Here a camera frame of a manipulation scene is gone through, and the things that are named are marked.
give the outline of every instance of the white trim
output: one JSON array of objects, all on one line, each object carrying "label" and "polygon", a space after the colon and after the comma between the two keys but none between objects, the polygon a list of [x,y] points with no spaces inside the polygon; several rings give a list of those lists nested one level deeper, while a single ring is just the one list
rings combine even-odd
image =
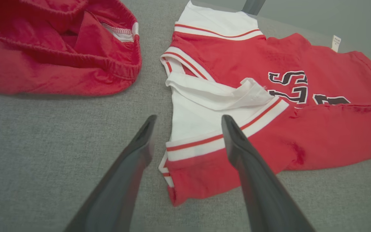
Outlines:
[{"label": "white trim", "polygon": [[[195,6],[191,2],[189,2],[184,8],[183,13],[181,13],[180,18],[176,23],[196,28],[197,30],[200,29],[200,31],[202,29],[207,30],[209,34],[206,34],[207,32],[205,32],[204,35],[214,37],[218,37],[218,35],[220,35],[219,38],[231,40],[241,40],[246,38],[233,39],[227,37],[239,37],[239,35],[259,28],[257,20],[248,16],[244,12],[224,12],[206,7]],[[186,30],[184,32],[200,34],[200,32],[190,30]]]},{"label": "white trim", "polygon": [[242,35],[244,33],[236,34],[236,35],[219,35],[219,34],[216,34],[216,32],[202,31],[202,30],[186,28],[182,26],[174,26],[174,31],[178,31],[178,32],[186,33],[186,34],[193,34],[193,35],[210,36],[210,37],[221,38],[221,39],[230,40],[230,41],[244,41],[244,40],[248,40],[253,37],[259,36],[259,35],[263,35],[261,31],[252,31],[246,35]]},{"label": "white trim", "polygon": [[[191,58],[189,55],[187,55],[183,50],[181,50],[178,47],[169,47],[166,51],[166,53],[175,53],[183,57],[185,60],[190,62],[201,74],[203,74],[208,81],[215,82],[214,78],[199,64],[197,63],[193,58]],[[163,54],[161,57],[170,57],[178,62],[180,62],[182,65],[186,66],[194,75],[196,75],[198,78],[204,79],[201,75],[199,75],[196,70],[194,70],[193,67],[191,67],[188,63],[184,62],[183,59],[180,57],[173,55],[173,54]]]},{"label": "white trim", "polygon": [[167,76],[169,76],[170,73],[171,73],[170,68],[168,67],[169,65],[171,65],[170,62],[162,56],[160,57],[160,62],[162,63],[162,66],[164,66],[165,73],[167,74]]},{"label": "white trim", "polygon": [[[164,156],[162,157],[162,160],[158,166],[158,169],[161,173],[169,173],[168,168],[165,168],[165,162],[167,161],[167,151],[164,153]],[[165,181],[167,181],[168,186],[171,188],[174,188],[174,182],[173,178],[171,176],[164,176]]]},{"label": "white trim", "polygon": [[138,22],[135,22],[135,23],[133,24],[132,29],[131,29],[131,33],[132,33],[133,35],[140,35],[140,34],[138,33],[138,27],[139,27]]},{"label": "white trim", "polygon": [[[278,97],[275,97],[272,101],[270,101],[265,107],[262,108],[262,110],[259,110],[256,112],[252,117],[247,119],[245,123],[238,123],[239,126],[246,125],[247,123],[251,122],[253,119],[255,119],[258,115],[260,115],[262,112],[267,110],[275,101],[279,100]],[[284,100],[281,100],[279,103],[277,103],[272,109],[270,109],[267,113],[265,113],[261,118],[259,118],[256,122],[254,122],[252,125],[248,126],[247,128],[243,129],[243,133],[250,137],[253,134],[257,133],[259,130],[264,128],[268,123],[270,123],[272,120],[274,120],[278,115],[280,115],[289,104],[285,102]],[[196,138],[191,138],[187,140],[181,140],[181,141],[169,141],[166,143],[166,147],[176,147],[182,144],[188,144],[190,142],[195,141],[202,141],[208,138],[212,138],[213,135],[217,136],[222,134],[221,131],[216,131],[207,135],[199,136]],[[175,151],[168,151],[167,156],[169,161],[178,161],[178,160],[184,160],[192,157],[202,156],[220,149],[225,148],[224,139],[219,138],[217,140],[193,146],[193,147],[187,147],[181,150],[175,150]]]},{"label": "white trim", "polygon": [[101,23],[101,25],[107,29],[116,39],[118,39],[121,42],[134,42],[134,35],[132,33],[132,30],[127,28],[117,28],[112,27],[106,23]]}]

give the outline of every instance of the white tag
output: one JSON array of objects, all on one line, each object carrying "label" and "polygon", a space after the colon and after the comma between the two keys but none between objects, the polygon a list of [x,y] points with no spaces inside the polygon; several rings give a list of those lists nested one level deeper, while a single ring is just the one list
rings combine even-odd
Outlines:
[{"label": "white tag", "polygon": [[341,39],[335,35],[333,35],[333,41],[331,42],[331,49],[335,52],[339,50]]}]

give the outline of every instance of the gray fabric surface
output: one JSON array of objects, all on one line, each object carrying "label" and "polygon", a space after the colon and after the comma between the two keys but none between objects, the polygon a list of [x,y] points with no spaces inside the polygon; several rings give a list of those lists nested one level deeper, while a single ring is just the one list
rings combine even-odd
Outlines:
[{"label": "gray fabric surface", "polygon": [[[143,68],[128,90],[108,97],[0,95],[0,231],[61,231],[144,120],[158,115],[156,150],[146,169],[132,231],[248,231],[241,188],[172,207],[157,166],[171,130],[171,90],[159,56],[187,0],[124,0],[140,23]],[[267,36],[299,32],[260,18]],[[347,43],[340,52],[350,51]],[[371,230],[371,160],[278,175],[318,231]]]}]

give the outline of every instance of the basketball jersey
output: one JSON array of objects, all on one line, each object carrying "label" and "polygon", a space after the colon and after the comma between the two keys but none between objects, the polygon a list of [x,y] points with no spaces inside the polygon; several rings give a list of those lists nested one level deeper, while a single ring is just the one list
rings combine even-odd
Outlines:
[{"label": "basketball jersey", "polygon": [[371,159],[371,61],[268,38],[255,19],[187,4],[161,56],[173,123],[159,169],[174,206],[240,185],[221,116],[231,115],[270,168],[312,170]]}]

